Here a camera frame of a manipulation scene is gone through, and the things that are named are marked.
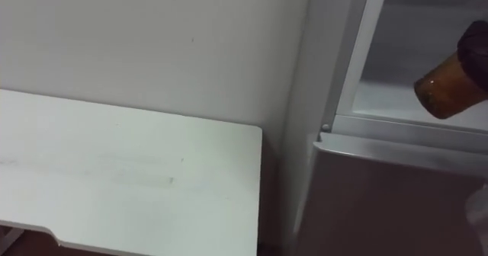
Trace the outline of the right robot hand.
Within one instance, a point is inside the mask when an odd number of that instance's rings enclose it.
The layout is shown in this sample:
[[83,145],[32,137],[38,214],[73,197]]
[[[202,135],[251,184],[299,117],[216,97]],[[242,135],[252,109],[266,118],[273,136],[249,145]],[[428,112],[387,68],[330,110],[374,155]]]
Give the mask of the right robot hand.
[[487,22],[474,21],[457,42],[457,57],[467,76],[487,91]]

